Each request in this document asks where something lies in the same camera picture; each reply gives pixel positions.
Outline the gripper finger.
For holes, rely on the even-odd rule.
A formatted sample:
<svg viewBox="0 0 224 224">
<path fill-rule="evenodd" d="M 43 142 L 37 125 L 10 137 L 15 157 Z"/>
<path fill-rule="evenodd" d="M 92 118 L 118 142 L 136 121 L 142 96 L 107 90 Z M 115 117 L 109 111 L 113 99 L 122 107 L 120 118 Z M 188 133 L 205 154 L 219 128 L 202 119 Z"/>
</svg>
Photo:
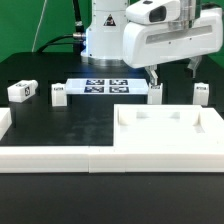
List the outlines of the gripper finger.
<svg viewBox="0 0 224 224">
<path fill-rule="evenodd" d="M 190 70 L 192 77 L 196 77 L 197 69 L 202 61 L 202 56 L 191 57 L 187 68 Z"/>
<path fill-rule="evenodd" d="M 156 65 L 146 66 L 145 70 L 150 77 L 150 84 L 156 86 L 158 81 L 158 75 L 156 73 L 157 66 Z"/>
</svg>

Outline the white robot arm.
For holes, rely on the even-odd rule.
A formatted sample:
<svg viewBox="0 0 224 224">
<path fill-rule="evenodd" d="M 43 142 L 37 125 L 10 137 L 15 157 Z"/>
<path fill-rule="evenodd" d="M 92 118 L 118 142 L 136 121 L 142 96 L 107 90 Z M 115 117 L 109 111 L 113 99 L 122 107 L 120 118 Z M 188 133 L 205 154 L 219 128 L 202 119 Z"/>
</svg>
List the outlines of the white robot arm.
<svg viewBox="0 0 224 224">
<path fill-rule="evenodd" d="M 84 62 L 126 63 L 157 83 L 157 66 L 187 59 L 195 71 L 202 57 L 223 45 L 223 10 L 201 0 L 92 0 Z"/>
</svg>

